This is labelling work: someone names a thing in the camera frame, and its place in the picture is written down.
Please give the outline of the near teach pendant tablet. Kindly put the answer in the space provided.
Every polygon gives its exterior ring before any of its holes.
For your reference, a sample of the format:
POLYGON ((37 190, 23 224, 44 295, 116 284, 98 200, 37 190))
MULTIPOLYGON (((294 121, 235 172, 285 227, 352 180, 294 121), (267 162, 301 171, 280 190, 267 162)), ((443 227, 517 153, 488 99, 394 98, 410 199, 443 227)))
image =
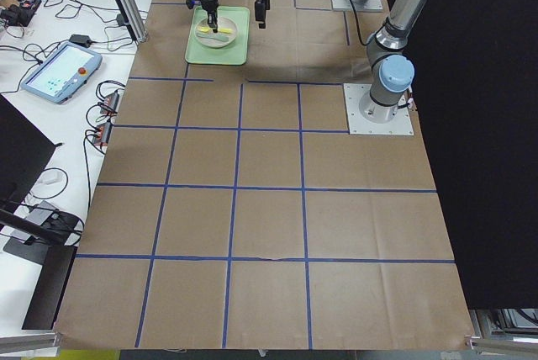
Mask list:
POLYGON ((21 88, 52 103, 71 98, 103 61, 100 53, 63 42, 22 82, 21 88))

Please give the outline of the white round plate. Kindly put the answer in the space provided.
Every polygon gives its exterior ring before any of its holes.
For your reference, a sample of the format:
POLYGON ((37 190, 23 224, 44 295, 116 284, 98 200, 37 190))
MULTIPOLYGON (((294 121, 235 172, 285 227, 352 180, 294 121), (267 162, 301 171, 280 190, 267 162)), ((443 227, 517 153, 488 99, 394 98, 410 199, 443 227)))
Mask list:
POLYGON ((233 43, 238 35, 235 22, 226 17, 218 20, 217 31, 208 26, 207 19, 202 19, 194 25, 195 39, 209 48, 223 48, 233 43))

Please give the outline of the mint green plastic tray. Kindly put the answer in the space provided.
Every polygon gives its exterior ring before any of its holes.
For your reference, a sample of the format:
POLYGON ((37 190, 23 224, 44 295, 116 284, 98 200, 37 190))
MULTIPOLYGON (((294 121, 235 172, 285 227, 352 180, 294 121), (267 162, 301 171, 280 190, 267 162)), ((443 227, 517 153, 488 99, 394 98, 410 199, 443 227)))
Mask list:
POLYGON ((245 7, 219 7, 218 20, 226 17, 235 22, 238 35, 233 43, 223 48, 209 48, 201 45, 194 35, 194 25, 202 19, 207 19, 206 12, 196 7, 193 13, 192 25, 189 32, 185 60, 191 64, 240 66, 247 58, 250 10, 245 7))

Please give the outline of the black power adapter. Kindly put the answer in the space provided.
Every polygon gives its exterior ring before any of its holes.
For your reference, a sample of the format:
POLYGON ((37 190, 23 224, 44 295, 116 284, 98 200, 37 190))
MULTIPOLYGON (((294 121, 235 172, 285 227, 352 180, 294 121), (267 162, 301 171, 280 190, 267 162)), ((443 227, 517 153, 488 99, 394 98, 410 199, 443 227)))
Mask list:
POLYGON ((92 44, 91 38, 84 34, 72 34, 68 41, 84 48, 89 48, 92 44))

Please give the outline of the teal plastic spoon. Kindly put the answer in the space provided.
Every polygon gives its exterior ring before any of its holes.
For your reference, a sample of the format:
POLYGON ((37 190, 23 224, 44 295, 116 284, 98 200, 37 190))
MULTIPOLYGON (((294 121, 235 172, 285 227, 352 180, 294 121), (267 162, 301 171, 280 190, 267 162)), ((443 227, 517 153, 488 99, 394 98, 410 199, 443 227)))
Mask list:
POLYGON ((230 43, 230 40, 226 36, 216 36, 216 35, 200 35, 200 39, 203 39, 203 43, 208 47, 220 48, 225 47, 230 43))

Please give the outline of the yellow plastic fork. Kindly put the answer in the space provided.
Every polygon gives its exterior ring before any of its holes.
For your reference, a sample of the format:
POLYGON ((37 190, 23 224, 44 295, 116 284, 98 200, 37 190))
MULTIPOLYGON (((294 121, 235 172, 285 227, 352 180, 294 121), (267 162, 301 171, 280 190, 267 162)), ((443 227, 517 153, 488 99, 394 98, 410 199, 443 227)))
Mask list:
POLYGON ((198 32, 201 32, 201 33, 219 33, 219 34, 234 34, 234 30, 233 29, 227 29, 227 28, 220 28, 220 29, 212 29, 212 28, 209 28, 209 27, 197 27, 197 31, 198 32))

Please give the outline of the black monitor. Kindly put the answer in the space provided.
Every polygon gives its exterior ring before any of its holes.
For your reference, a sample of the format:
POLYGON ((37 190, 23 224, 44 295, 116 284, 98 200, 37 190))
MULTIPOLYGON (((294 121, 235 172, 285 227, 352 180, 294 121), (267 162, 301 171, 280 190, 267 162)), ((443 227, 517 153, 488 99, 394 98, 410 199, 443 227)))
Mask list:
POLYGON ((48 250, 65 245, 82 221, 42 201, 21 218, 15 211, 45 170, 56 149, 29 119, 1 98, 1 226, 13 229, 3 250, 43 264, 48 250))

